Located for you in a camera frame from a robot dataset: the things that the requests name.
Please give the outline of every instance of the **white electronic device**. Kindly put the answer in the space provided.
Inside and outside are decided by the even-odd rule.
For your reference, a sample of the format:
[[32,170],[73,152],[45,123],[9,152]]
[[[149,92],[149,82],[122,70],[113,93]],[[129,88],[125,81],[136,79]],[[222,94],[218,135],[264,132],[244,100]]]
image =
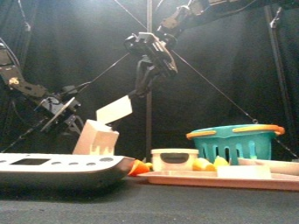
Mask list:
[[124,156],[0,154],[0,187],[88,190],[113,184],[130,171]]

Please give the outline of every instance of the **digital display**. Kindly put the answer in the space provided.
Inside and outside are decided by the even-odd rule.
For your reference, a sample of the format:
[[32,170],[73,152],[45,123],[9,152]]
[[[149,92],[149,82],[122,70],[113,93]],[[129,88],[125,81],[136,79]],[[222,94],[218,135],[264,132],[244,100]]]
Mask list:
[[46,161],[49,161],[48,158],[24,158],[13,162],[12,165],[41,165]]

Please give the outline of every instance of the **white paper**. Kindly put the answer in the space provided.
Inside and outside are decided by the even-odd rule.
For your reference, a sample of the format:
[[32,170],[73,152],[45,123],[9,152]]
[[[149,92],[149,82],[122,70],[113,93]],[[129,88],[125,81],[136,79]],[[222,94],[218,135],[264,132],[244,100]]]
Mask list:
[[97,121],[104,124],[112,123],[114,120],[132,114],[132,112],[130,100],[128,96],[124,96],[97,110]]

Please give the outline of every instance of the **plastic container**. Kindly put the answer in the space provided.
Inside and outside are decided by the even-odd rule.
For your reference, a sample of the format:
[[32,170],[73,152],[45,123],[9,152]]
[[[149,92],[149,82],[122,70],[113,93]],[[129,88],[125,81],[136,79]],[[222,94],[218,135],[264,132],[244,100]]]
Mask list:
[[153,171],[190,171],[196,149],[156,149],[152,150]]
[[284,128],[265,124],[241,124],[197,129],[186,134],[200,157],[212,163],[216,156],[239,164],[239,158],[271,159],[271,140],[285,133]]

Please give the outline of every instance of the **white box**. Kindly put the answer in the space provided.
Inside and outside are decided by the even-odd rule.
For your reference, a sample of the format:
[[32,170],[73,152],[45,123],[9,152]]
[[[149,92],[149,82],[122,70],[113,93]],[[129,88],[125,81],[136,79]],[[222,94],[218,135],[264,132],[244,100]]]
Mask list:
[[101,122],[86,120],[72,154],[114,155],[117,136]]
[[194,149],[154,149],[152,150],[153,171],[190,171],[198,150]]

